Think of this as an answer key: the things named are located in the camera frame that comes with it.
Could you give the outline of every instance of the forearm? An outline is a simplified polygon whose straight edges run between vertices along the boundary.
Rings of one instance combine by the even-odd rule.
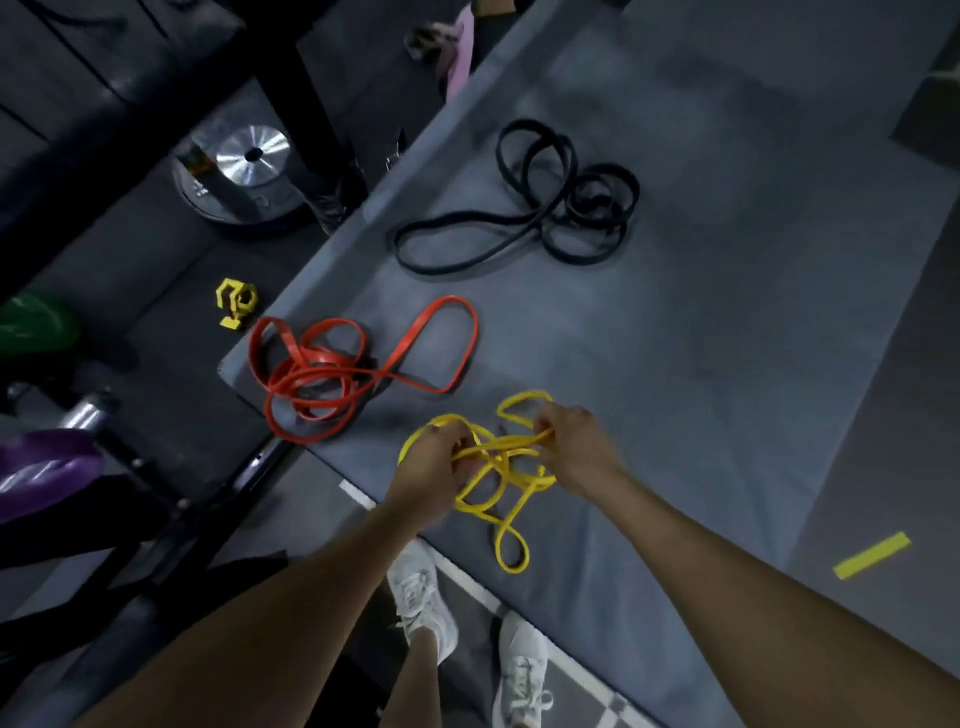
[[[378,506],[185,631],[78,725],[299,728],[414,523],[403,508]]]
[[[759,726],[953,725],[951,676],[627,476],[597,489],[733,706]]]

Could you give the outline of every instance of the leg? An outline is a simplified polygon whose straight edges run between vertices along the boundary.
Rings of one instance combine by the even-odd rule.
[[[422,628],[410,639],[410,652],[383,711],[380,728],[440,728],[437,638]]]
[[[437,666],[457,646],[459,632],[440,596],[437,567],[419,541],[410,543],[387,571],[396,613],[410,652],[383,712],[381,728],[440,728]]]
[[[500,687],[492,728],[540,728],[553,693],[543,689],[550,644],[530,622],[511,612],[500,627]]]

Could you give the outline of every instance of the yellow tape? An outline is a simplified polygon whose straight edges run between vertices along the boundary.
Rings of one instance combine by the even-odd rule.
[[[507,410],[511,407],[527,400],[553,401],[550,395],[548,395],[546,392],[520,392],[519,394],[513,395],[512,397],[502,401],[500,406],[496,408],[496,414],[503,420],[517,423],[518,425],[523,425],[524,427],[532,430],[534,428],[532,421],[507,412]],[[513,527],[514,519],[516,518],[517,514],[519,514],[520,509],[523,508],[524,503],[530,499],[530,496],[532,496],[534,493],[545,491],[547,488],[557,482],[557,478],[553,475],[547,475],[546,468],[543,465],[537,466],[536,475],[515,471],[510,462],[510,458],[524,455],[538,457],[540,452],[534,449],[534,445],[537,445],[549,438],[553,434],[553,430],[545,430],[539,435],[505,435],[504,437],[494,437],[493,433],[488,429],[480,425],[475,425],[474,423],[468,421],[465,417],[461,417],[460,415],[441,415],[440,417],[433,418],[429,423],[421,427],[409,438],[407,438],[407,441],[400,449],[400,456],[396,462],[398,464],[403,462],[403,458],[407,456],[407,452],[410,451],[410,447],[417,442],[419,437],[423,434],[423,431],[429,426],[446,425],[454,420],[460,420],[467,424],[467,427],[470,428],[470,433],[473,435],[473,442],[476,443],[476,445],[472,448],[464,448],[460,450],[460,452],[458,452],[454,457],[454,460],[459,460],[462,457],[476,457],[485,461],[480,470],[477,471],[473,478],[470,479],[469,483],[467,483],[464,489],[460,492],[460,495],[457,496],[455,507],[462,513],[470,513],[471,515],[476,516],[478,519],[483,519],[484,521],[493,523],[496,526],[496,536],[493,538],[493,552],[496,554],[496,562],[500,565],[500,568],[507,573],[520,573],[530,564],[530,547],[528,547],[527,542],[523,540],[523,537],[520,536],[519,532]],[[496,471],[500,475],[500,485],[497,487],[496,491],[492,496],[487,498],[482,503],[468,503],[467,496],[470,495],[473,489],[476,488],[477,484],[491,471]],[[508,484],[516,485],[517,488],[522,491],[522,493],[520,494],[520,498],[517,500],[516,505],[510,510],[510,513],[508,513],[503,519],[499,519],[497,516],[492,513],[488,513],[487,511],[493,508],[500,500],[500,498],[506,492]],[[514,566],[508,565],[503,560],[503,554],[501,552],[503,536],[508,532],[512,534],[514,538],[516,538],[516,542],[520,544],[520,559]]]
[[[907,538],[907,535],[903,533],[903,531],[895,533],[889,539],[884,539],[879,544],[856,554],[856,556],[841,561],[833,567],[833,572],[841,579],[849,579],[851,576],[860,573],[877,562],[890,558],[898,551],[903,551],[910,546],[910,544],[910,539]]]

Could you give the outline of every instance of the white sneaker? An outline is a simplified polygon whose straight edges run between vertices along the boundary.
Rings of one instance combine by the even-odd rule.
[[[426,627],[437,636],[437,665],[457,646],[460,631],[437,588],[437,565],[420,541],[407,544],[387,570],[387,583],[396,602],[407,644]]]
[[[553,693],[543,689],[550,644],[533,624],[511,612],[500,627],[500,687],[493,700],[493,728],[540,728]]]

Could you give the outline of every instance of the resistance band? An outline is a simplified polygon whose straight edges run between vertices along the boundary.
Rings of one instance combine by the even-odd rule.
[[[507,411],[516,404],[527,400],[553,401],[546,392],[520,392],[502,401],[500,406],[496,408],[496,414],[504,420],[523,425],[532,430],[534,428],[532,421],[524,417],[519,417],[518,415],[512,415]],[[441,415],[440,417],[433,418],[429,423],[407,438],[407,441],[400,449],[400,456],[396,462],[398,464],[403,462],[403,458],[407,456],[410,448],[429,426],[446,425],[454,420],[460,420],[467,424],[467,427],[470,428],[470,432],[473,435],[473,442],[476,443],[476,445],[472,448],[463,448],[453,456],[453,459],[460,460],[464,457],[476,457],[484,461],[480,470],[477,471],[460,492],[460,495],[457,496],[456,509],[463,513],[470,513],[478,519],[483,519],[495,525],[496,535],[493,538],[493,552],[496,554],[496,563],[507,573],[520,573],[530,564],[530,547],[513,527],[514,519],[534,493],[545,491],[557,482],[557,478],[553,475],[547,475],[546,468],[543,465],[537,465],[537,474],[535,475],[516,471],[513,469],[511,458],[522,455],[539,457],[540,452],[534,448],[534,445],[538,445],[549,439],[553,435],[553,430],[546,429],[539,435],[506,435],[504,437],[495,437],[488,429],[470,422],[466,417],[461,417],[460,415]],[[482,503],[468,503],[467,496],[470,495],[477,484],[491,471],[496,471],[500,475],[499,487],[497,487],[492,496]],[[500,498],[507,490],[508,484],[516,485],[522,493],[517,499],[516,505],[510,509],[510,513],[500,519],[488,511],[500,501]],[[516,542],[520,544],[520,559],[515,566],[510,566],[503,560],[503,536],[508,532],[513,534]]]
[[[516,132],[532,132],[537,138],[527,147],[520,164],[520,176],[517,177],[503,158],[503,141]],[[561,184],[553,196],[541,200],[530,184],[530,168],[537,156],[546,150],[553,150],[560,158],[563,168]],[[484,260],[492,258],[506,250],[530,231],[540,232],[543,248],[560,262],[570,265],[591,265],[606,260],[623,242],[627,235],[627,223],[634,214],[636,202],[640,197],[640,183],[633,172],[619,164],[605,162],[592,164],[580,171],[577,166],[577,153],[568,136],[554,132],[546,124],[534,119],[517,119],[500,132],[496,140],[496,166],[504,181],[515,191],[529,212],[519,215],[500,215],[477,209],[464,209],[448,212],[429,220],[417,220],[404,225],[394,235],[394,255],[396,262],[408,271],[422,276],[441,276],[446,273],[458,273],[471,268]],[[619,180],[630,192],[630,202],[625,206],[616,200],[610,180]],[[560,206],[562,214],[553,214]],[[603,231],[607,234],[597,253],[579,255],[566,251],[552,242],[543,232],[543,224],[551,222],[568,228],[584,228]],[[519,229],[504,237],[489,250],[466,260],[446,265],[421,265],[403,255],[405,239],[416,232],[435,231],[463,223],[488,223],[507,227],[520,226]]]
[[[397,374],[396,369],[406,355],[423,328],[441,308],[448,305],[459,305],[467,310],[473,320],[473,333],[470,343],[464,352],[456,374],[445,387],[436,388],[428,384],[421,384],[407,376]],[[261,362],[261,347],[264,332],[267,327],[273,326],[287,351],[285,358],[271,373],[266,373]],[[337,327],[352,327],[360,334],[360,346],[356,354],[334,352],[316,343],[316,339]],[[452,390],[460,380],[461,374],[467,366],[473,348],[477,343],[479,323],[477,312],[466,299],[459,296],[443,296],[427,306],[410,329],[403,335],[396,348],[387,357],[384,365],[379,369],[367,369],[359,366],[360,360],[367,352],[367,335],[364,330],[351,319],[324,319],[310,328],[297,341],[293,331],[286,322],[269,316],[262,317],[256,322],[250,333],[248,357],[253,376],[265,390],[267,400],[263,404],[263,415],[274,435],[300,445],[319,443],[333,437],[346,427],[356,415],[360,401],[384,379],[395,379],[424,392],[442,395]],[[367,381],[358,383],[359,376],[368,376]],[[318,382],[333,380],[340,382],[340,397],[331,397],[324,400],[313,400],[300,396],[300,388]],[[284,429],[274,417],[274,399],[281,398],[289,401],[304,420],[308,422],[329,422],[336,420],[321,432],[312,435],[298,435]],[[323,414],[314,414],[314,410],[323,410]]]

